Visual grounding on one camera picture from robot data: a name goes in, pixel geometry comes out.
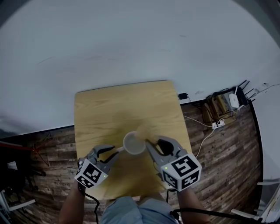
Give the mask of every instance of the person's arm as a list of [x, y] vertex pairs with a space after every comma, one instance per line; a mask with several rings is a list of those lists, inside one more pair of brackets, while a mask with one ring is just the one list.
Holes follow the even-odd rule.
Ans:
[[[190, 187], [177, 193], [180, 208], [197, 208], [204, 210], [204, 207]], [[184, 224], [210, 224], [209, 215], [195, 212], [181, 212]]]
[[59, 224], [82, 224], [84, 219], [84, 195], [75, 180], [59, 214]]

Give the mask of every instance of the white cup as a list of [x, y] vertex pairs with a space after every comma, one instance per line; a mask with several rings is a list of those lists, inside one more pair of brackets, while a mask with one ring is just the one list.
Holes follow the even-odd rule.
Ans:
[[139, 140], [135, 136], [136, 131], [128, 132], [123, 138], [123, 147], [118, 148], [118, 151], [126, 150], [129, 154], [138, 155], [142, 153], [145, 148], [145, 142]]

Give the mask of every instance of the white box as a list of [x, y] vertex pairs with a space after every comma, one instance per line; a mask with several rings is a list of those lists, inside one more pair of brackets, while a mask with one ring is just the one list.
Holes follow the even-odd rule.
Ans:
[[202, 167], [193, 154], [182, 156], [161, 167], [164, 181], [178, 191], [190, 187], [200, 180]]
[[79, 166], [75, 180], [87, 188], [93, 188], [104, 181], [108, 175], [98, 169], [88, 159], [85, 159]]

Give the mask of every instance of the wooden table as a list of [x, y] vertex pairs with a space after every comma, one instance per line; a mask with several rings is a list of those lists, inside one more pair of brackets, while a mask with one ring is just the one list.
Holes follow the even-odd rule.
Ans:
[[[176, 139], [189, 153], [191, 146], [177, 93], [171, 81], [129, 84], [90, 90], [75, 96], [75, 138], [77, 157], [84, 157], [96, 145], [122, 146], [126, 133], [141, 124], [153, 133]], [[102, 154], [106, 159], [110, 154]], [[163, 191], [167, 186], [156, 176], [148, 152], [132, 156], [122, 151], [109, 177], [87, 189], [95, 198], [115, 199]]]

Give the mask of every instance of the wooden floor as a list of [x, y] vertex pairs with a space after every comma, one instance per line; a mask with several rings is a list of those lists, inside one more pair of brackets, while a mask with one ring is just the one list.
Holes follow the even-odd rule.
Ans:
[[[198, 108], [182, 106], [184, 115], [202, 122]], [[200, 143], [212, 131], [197, 122], [187, 119], [192, 151], [196, 155]], [[10, 138], [9, 141], [28, 146], [40, 145], [40, 154], [31, 154], [33, 166], [46, 172], [46, 177], [35, 176], [38, 191], [31, 191], [28, 185], [21, 194], [23, 199], [34, 198], [36, 204], [26, 207], [27, 216], [38, 224], [57, 223], [60, 208], [71, 188], [77, 170], [74, 127], [35, 133]], [[202, 146], [198, 156], [203, 172], [194, 190], [207, 210], [230, 213], [232, 208], [253, 213], [257, 208], [260, 179], [259, 144], [250, 109], [241, 111], [237, 121], [217, 129]], [[105, 201], [100, 202], [99, 218]], [[175, 193], [169, 194], [169, 203], [178, 208]], [[84, 223], [95, 223], [95, 203], [86, 200]], [[19, 212], [12, 213], [16, 223], [30, 223]], [[238, 223], [235, 220], [212, 217], [213, 223]]]

